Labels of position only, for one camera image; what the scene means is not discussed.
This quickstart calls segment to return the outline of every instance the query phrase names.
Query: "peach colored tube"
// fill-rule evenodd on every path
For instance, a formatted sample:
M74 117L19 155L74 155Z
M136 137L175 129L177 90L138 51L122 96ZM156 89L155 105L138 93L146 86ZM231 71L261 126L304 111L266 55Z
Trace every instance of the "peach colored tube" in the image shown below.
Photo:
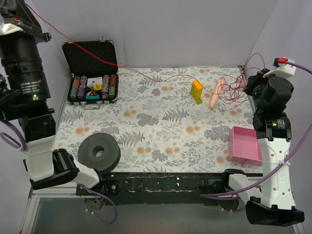
M221 85L225 84L225 79L224 78L219 78L216 87L214 90L214 94L211 97L210 103L209 103L209 109L213 109L215 107L216 101L218 101L220 92L221 92Z

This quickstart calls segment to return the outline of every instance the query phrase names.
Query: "poker chip case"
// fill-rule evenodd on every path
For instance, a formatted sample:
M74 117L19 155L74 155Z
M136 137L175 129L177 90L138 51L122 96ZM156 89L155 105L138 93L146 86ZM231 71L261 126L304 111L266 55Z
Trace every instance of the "poker chip case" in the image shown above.
M83 47L84 49L90 51L92 54L97 56L98 58L105 60L110 63L117 64L117 58L115 53L114 43L111 40L104 41L80 41L76 42L78 45ZM98 104L98 108L101 103L113 103L117 101L118 96L118 67L112 66L106 63L103 63L81 50L73 43L68 42L62 45L63 52L65 54L69 69L71 71L71 83L67 96L67 103L72 105L83 105L85 108L85 104ZM73 83L75 77L86 76L89 78L98 78L108 75L110 79L112 79L112 75L116 77L116 86L115 86L115 95L110 95L110 97L103 98L101 95L101 91L97 91L99 94L99 98L97 99L87 99L86 93L84 92L84 97L71 97L71 91L73 88Z

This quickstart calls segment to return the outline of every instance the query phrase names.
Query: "red connector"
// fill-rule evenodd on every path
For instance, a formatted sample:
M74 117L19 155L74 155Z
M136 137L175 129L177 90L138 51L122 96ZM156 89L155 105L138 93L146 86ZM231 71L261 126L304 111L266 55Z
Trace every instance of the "red connector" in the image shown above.
M278 62L278 63L284 64L284 63L286 63L287 61L288 61L288 58L280 58L277 62Z

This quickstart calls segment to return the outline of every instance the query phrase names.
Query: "yellow round chip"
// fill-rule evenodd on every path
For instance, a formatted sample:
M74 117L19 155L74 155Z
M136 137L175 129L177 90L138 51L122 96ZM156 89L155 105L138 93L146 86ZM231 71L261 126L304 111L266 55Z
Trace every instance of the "yellow round chip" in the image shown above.
M102 85L99 84L99 83L96 83L96 84L93 85L93 88L94 88L96 91L98 91L98 90L101 90L101 89L102 89Z

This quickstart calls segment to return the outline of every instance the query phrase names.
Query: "open case lid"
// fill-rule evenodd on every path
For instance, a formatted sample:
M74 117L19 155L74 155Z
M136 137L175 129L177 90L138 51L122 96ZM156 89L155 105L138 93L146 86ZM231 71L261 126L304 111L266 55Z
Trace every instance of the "open case lid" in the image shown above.
M103 42L80 41L76 43L99 58L117 64L115 47L111 40ZM101 77L105 75L105 72L118 71L118 67L97 60L72 43L64 43L62 49L69 69L75 76Z

